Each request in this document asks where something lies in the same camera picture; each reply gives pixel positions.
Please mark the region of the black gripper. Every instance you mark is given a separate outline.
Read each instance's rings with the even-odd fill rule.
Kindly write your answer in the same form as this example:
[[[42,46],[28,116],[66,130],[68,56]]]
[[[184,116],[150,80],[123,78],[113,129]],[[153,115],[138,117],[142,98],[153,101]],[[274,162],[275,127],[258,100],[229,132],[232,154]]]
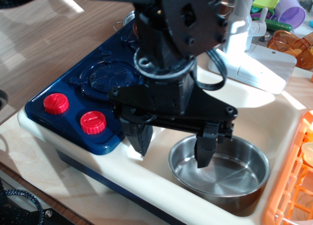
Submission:
[[[215,84],[197,81],[192,72],[142,80],[141,84],[114,88],[108,93],[114,114],[134,150],[146,155],[153,126],[195,133],[197,167],[207,167],[217,143],[232,137],[232,122],[238,114],[233,106],[206,93],[222,88],[226,77]]]

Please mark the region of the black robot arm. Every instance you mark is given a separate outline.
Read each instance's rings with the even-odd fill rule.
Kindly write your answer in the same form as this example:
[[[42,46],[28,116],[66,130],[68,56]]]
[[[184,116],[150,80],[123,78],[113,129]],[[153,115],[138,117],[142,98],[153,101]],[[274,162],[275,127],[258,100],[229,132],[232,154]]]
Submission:
[[[112,89],[114,114],[134,149],[145,155],[152,127],[197,135],[194,156],[206,167],[216,146],[232,136],[237,110],[207,94],[224,81],[197,80],[197,56],[207,53],[223,78],[224,62],[214,47],[225,42],[220,0],[111,0],[131,2],[139,47],[134,55],[141,85]]]

